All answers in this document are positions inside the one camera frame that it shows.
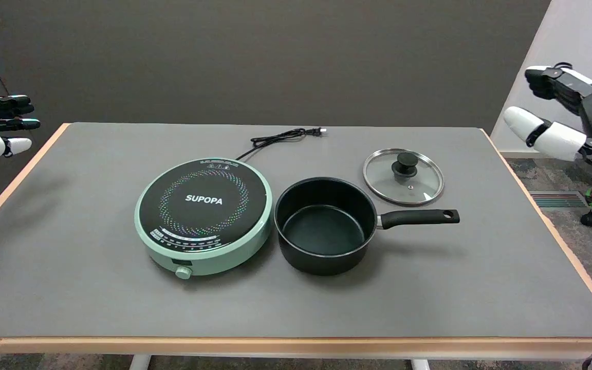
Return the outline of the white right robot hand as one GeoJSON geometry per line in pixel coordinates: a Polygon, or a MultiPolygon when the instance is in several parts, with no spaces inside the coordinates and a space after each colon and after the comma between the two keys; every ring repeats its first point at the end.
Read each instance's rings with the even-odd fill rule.
{"type": "Polygon", "coordinates": [[[557,101],[579,117],[582,129],[543,119],[521,107],[508,107],[503,120],[526,146],[562,161],[581,156],[592,165],[592,79],[567,62],[529,66],[524,72],[531,92],[540,99],[557,101]]]}

